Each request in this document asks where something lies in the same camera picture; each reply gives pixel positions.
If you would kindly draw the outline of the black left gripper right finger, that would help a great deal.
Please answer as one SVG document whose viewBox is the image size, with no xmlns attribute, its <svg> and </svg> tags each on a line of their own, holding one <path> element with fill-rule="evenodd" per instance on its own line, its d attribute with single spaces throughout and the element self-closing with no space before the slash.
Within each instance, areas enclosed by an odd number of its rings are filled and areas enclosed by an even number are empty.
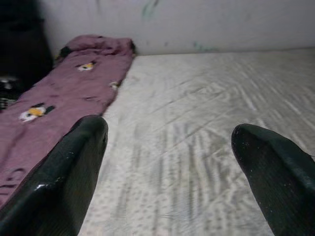
<svg viewBox="0 0 315 236">
<path fill-rule="evenodd" d="M 231 134 L 233 154 L 276 236 L 315 234 L 315 162 L 290 139 L 240 124 Z"/>
</svg>

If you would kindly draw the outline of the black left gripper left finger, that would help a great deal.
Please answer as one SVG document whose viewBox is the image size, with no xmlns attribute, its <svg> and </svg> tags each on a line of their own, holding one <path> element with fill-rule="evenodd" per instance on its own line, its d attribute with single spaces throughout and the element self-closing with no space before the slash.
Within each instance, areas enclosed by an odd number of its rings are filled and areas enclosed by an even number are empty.
<svg viewBox="0 0 315 236">
<path fill-rule="evenodd" d="M 76 236 L 93 197 L 108 140 L 97 115 L 80 118 L 34 168 L 0 185 L 3 236 Z"/>
</svg>

